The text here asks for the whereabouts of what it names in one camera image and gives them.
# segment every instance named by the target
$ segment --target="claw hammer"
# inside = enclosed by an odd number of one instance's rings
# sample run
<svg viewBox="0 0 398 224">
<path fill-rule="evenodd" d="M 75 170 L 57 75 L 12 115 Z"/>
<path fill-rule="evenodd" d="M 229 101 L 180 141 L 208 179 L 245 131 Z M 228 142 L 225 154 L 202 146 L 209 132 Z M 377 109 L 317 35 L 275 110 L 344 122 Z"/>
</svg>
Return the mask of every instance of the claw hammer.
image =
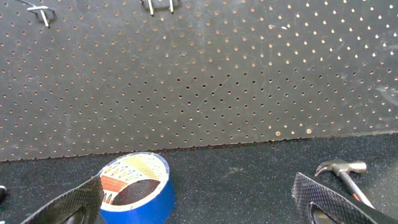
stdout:
<svg viewBox="0 0 398 224">
<path fill-rule="evenodd" d="M 356 200 L 366 204 L 367 206 L 374 208 L 372 203 L 368 200 L 368 198 L 363 194 L 363 192 L 359 189 L 359 187 L 354 183 L 348 173 L 355 172 L 357 174 L 363 174 L 366 172 L 366 164 L 363 161 L 354 161 L 354 162 L 346 162 L 342 160 L 336 161 L 326 161 L 321 163 L 317 171 L 315 173 L 315 177 L 317 177 L 320 173 L 324 171 L 333 171 L 336 176 L 343 179 L 343 182 L 347 185 L 347 187 L 352 191 L 353 196 Z"/>
</svg>

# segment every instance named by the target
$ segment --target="black mat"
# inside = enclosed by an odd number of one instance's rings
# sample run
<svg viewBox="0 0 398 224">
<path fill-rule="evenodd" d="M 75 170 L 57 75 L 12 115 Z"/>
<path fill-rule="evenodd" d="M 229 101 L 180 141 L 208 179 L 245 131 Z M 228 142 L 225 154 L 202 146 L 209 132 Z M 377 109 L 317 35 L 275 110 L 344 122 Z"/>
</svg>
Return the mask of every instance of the black mat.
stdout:
<svg viewBox="0 0 398 224">
<path fill-rule="evenodd" d="M 304 139 L 161 152 L 170 164 L 176 204 L 167 223 L 298 223 L 291 196 L 296 172 L 329 159 L 368 164 L 354 181 L 381 212 L 398 219 L 398 135 Z M 120 155 L 0 164 L 9 196 L 0 221 L 19 223 L 45 202 Z M 331 173 L 321 175 L 342 187 Z"/>
</svg>

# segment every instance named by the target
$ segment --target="blue painter's tape roll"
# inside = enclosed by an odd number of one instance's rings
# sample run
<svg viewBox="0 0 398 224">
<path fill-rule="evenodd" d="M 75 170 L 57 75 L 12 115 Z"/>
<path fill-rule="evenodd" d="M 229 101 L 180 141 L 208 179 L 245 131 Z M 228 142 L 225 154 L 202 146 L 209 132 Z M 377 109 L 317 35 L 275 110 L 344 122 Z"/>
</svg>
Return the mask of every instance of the blue painter's tape roll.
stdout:
<svg viewBox="0 0 398 224">
<path fill-rule="evenodd" d="M 110 162 L 99 174 L 105 223 L 160 224 L 171 214 L 174 188 L 169 165 L 160 155 L 128 154 Z"/>
</svg>

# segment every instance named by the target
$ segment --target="metal hammer head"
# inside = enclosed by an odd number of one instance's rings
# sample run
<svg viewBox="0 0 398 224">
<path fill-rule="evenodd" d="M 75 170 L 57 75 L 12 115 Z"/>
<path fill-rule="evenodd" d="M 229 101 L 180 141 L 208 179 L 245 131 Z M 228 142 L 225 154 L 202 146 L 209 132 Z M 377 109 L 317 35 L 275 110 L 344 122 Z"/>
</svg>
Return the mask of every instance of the metal hammer head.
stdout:
<svg viewBox="0 0 398 224">
<path fill-rule="evenodd" d="M 366 164 L 363 161 L 346 162 L 342 160 L 322 162 L 315 172 L 315 177 L 323 171 L 333 171 L 338 177 L 342 172 L 355 172 L 362 174 L 366 172 Z"/>
</svg>

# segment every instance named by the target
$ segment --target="pegboard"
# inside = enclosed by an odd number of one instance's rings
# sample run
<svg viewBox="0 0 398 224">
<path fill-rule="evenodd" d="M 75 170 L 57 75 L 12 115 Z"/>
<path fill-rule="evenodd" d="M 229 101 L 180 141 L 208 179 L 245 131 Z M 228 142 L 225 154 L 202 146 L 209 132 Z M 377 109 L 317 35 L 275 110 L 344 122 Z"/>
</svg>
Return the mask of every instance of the pegboard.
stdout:
<svg viewBox="0 0 398 224">
<path fill-rule="evenodd" d="M 398 128 L 396 1 L 33 3 L 0 5 L 2 161 Z"/>
</svg>

